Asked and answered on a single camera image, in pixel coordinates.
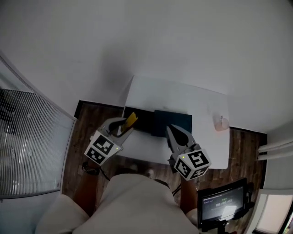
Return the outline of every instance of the cable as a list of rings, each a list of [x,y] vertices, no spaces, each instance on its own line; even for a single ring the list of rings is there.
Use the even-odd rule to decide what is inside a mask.
[[[173,193],[173,196],[175,196],[175,194],[177,193],[177,192],[179,192],[181,190],[181,188],[179,188],[175,193]]]
[[[181,184],[178,185],[178,187],[172,192],[173,196],[181,189]]]
[[[102,174],[104,175],[104,177],[106,178],[106,180],[110,181],[110,179],[106,176],[105,172],[102,170],[101,167],[100,167],[100,171],[102,172]]]

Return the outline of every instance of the monitor stand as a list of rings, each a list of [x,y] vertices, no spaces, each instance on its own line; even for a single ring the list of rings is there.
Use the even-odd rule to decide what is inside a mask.
[[[225,227],[228,224],[226,220],[220,221],[218,223],[218,234],[228,234],[228,232],[225,232]]]

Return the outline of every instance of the white table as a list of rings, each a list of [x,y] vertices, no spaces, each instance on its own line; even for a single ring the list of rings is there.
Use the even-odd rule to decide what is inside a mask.
[[[192,135],[207,150],[211,168],[227,168],[229,130],[217,132],[213,124],[214,115],[228,119],[226,95],[177,82],[135,76],[126,106],[192,115]],[[166,138],[136,130],[123,143],[123,148],[119,155],[161,164],[168,164],[171,155]]]

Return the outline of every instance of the yellow sponge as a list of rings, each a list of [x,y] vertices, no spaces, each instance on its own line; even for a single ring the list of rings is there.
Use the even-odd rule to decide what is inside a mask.
[[[132,127],[137,119],[138,117],[136,117],[136,114],[132,112],[132,114],[127,118],[125,124],[121,126],[121,133]]]

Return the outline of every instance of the glass pane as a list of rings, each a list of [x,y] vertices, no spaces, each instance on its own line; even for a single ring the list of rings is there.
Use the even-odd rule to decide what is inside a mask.
[[[0,198],[59,190],[74,121],[0,64]]]
[[[293,195],[268,195],[256,230],[276,234],[282,227],[291,207]]]

